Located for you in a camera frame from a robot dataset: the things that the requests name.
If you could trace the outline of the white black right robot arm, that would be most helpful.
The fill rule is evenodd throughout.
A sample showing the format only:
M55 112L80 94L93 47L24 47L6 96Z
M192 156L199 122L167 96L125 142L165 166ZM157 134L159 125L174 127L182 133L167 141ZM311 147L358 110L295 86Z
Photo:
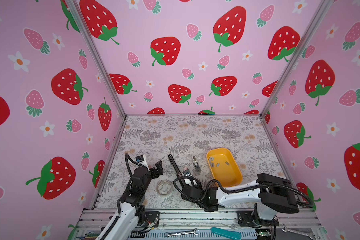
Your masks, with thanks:
M180 175L173 185L182 199L198 205L205 212L254 203L250 216L243 217L239 224L255 229L265 224L275 225L279 213L297 214L299 207L312 208L315 204L307 192L294 188L289 180L268 174L258 174L258 178L248 184L228 188L216 179L203 187L192 175Z

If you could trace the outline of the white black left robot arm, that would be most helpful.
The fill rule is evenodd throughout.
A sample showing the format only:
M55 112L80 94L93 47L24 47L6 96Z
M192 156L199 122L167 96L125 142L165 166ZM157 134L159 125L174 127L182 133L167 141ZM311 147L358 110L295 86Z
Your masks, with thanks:
M164 174L163 162L158 161L149 168L146 156L140 155L133 160L125 154L126 167L130 176L126 189L117 200L117 212L97 237L98 240L126 240L134 229L146 221L143 205L145 194L153 179Z

